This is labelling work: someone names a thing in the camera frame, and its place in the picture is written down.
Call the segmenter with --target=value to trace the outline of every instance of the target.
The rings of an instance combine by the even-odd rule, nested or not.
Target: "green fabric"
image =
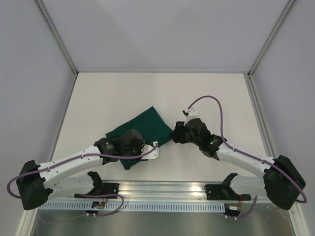
[[[122,135],[130,129],[137,130],[148,144],[158,141],[159,147],[172,139],[172,130],[164,123],[154,107],[150,107],[137,117],[107,133],[106,136],[110,138]],[[121,162],[125,169],[128,170],[139,161],[121,160]]]

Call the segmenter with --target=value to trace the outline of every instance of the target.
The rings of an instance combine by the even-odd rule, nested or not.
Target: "gray floor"
[[[243,212],[250,207],[244,204]],[[47,221],[66,220],[82,211],[46,210]],[[84,217],[50,225],[36,221],[32,236],[291,236],[287,211],[259,204],[248,218],[225,219],[219,213],[122,211],[107,217]]]

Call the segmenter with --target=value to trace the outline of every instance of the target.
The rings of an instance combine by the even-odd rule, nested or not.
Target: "table surface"
[[[79,152],[105,133],[154,106],[174,129],[185,120],[182,110],[203,95],[222,104],[224,136],[248,151],[265,155],[243,74],[207,73],[79,73],[66,112],[53,160]],[[220,134],[220,113],[212,99],[194,108],[214,134]],[[106,180],[222,181],[230,173],[251,173],[204,156],[192,144],[173,141],[160,147],[160,158],[143,161],[130,170],[120,162],[91,168]]]

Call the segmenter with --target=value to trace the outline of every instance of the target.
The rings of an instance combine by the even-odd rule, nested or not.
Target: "white tabletop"
[[[221,102],[228,141],[265,155],[243,74],[79,73],[53,160],[93,145],[151,106],[174,129],[176,121],[185,120],[182,110],[202,95],[213,95]],[[194,108],[211,133],[220,135],[216,102],[204,99]],[[251,175],[204,156],[192,144],[173,141],[160,147],[160,158],[142,161],[130,170],[124,170],[120,161],[90,170],[106,180],[222,181],[230,173]]]

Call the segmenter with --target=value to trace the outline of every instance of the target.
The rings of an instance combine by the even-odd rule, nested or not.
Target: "vent grille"
[[[54,210],[114,210],[120,202],[108,201],[104,209],[93,209],[92,201],[51,200],[39,209]],[[165,202],[125,202],[121,210],[126,211],[164,211],[164,212],[225,212],[223,203],[165,203]]]

